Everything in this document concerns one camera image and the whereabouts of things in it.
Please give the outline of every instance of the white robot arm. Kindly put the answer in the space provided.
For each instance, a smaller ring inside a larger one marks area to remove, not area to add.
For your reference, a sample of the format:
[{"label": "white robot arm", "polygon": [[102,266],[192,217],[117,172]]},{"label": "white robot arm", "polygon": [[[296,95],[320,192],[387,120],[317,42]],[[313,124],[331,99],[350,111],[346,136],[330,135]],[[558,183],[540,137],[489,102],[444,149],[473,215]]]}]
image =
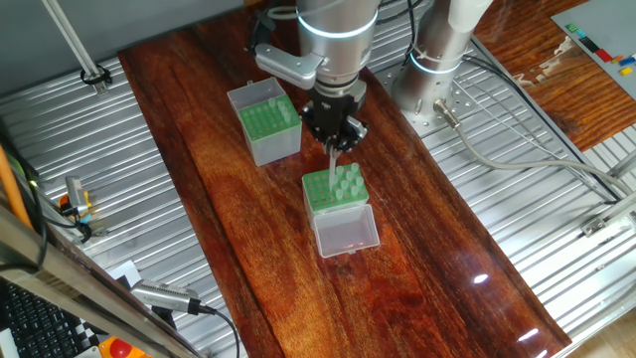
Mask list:
[{"label": "white robot arm", "polygon": [[[353,149],[367,134],[354,115],[363,105],[366,84],[358,79],[369,61],[381,0],[298,0],[301,56],[258,44],[258,66],[304,90],[311,101],[303,120],[327,153]],[[493,0],[435,0],[417,30],[412,61],[397,81],[402,108],[430,107],[445,98],[452,73],[472,32]],[[444,86],[430,84],[444,83]]]}]

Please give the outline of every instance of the metal rod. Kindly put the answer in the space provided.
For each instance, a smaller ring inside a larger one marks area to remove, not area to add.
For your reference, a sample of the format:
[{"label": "metal rod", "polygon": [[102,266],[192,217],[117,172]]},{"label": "metal rod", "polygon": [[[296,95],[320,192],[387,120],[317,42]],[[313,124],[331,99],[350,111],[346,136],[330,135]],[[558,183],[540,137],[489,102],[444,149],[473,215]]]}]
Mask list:
[{"label": "metal rod", "polygon": [[[11,262],[37,260],[42,238],[1,205],[0,231],[0,248],[12,254]],[[64,238],[48,245],[40,272],[6,270],[0,275],[152,356],[199,357],[194,347],[123,286],[105,285],[112,278]]]},{"label": "metal rod", "polygon": [[[73,25],[69,22],[69,18],[60,7],[58,0],[42,0],[42,3],[49,11],[49,14],[58,25],[60,32],[67,40],[69,47],[73,50],[73,53],[78,58],[79,64],[86,72],[90,79],[94,79],[101,75],[100,70],[95,65],[95,62],[90,58],[90,55],[86,51],[86,48],[81,43],[80,38],[78,37],[78,33],[76,33]],[[93,85],[97,94],[105,94],[108,93],[108,88],[105,83],[99,83],[97,85]]]}]

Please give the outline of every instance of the wooden tabletop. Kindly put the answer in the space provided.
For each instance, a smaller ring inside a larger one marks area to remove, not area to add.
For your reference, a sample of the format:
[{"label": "wooden tabletop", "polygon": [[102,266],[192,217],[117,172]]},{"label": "wooden tabletop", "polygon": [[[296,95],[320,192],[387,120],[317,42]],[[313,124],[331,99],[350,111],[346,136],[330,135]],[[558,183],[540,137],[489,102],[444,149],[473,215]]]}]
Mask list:
[{"label": "wooden tabletop", "polygon": [[636,101],[551,19],[585,0],[495,0],[475,35],[581,150],[636,123]]},{"label": "wooden tabletop", "polygon": [[[247,16],[119,59],[249,356],[537,357],[567,345],[367,71],[358,118],[371,129],[339,164],[360,164],[381,244],[318,255],[301,177],[327,156],[303,128],[300,153],[256,167],[226,95],[269,78],[243,50]],[[296,49],[295,30],[282,30],[274,44]],[[297,109],[306,103],[281,84]]]}]

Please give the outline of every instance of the pipette tip box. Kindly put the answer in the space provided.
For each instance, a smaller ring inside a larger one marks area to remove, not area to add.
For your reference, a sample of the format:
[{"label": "pipette tip box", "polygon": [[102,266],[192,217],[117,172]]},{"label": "pipette tip box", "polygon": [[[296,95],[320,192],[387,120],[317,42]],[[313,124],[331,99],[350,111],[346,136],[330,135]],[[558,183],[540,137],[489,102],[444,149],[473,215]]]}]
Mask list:
[{"label": "pipette tip box", "polygon": [[300,151],[302,124],[289,96],[274,78],[228,92],[249,152],[257,166]]},{"label": "pipette tip box", "polygon": [[380,244],[360,166],[339,166],[336,176],[332,190],[329,170],[302,177],[307,217],[316,234],[318,252],[325,259]]}]

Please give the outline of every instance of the red button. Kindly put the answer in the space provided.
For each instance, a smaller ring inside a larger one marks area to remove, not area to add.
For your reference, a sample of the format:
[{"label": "red button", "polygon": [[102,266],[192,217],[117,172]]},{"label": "red button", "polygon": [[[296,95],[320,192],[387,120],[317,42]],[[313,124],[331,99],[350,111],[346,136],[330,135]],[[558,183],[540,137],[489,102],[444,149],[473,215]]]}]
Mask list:
[{"label": "red button", "polygon": [[132,352],[132,346],[121,339],[115,339],[110,344],[112,358],[126,358],[130,352]]}]

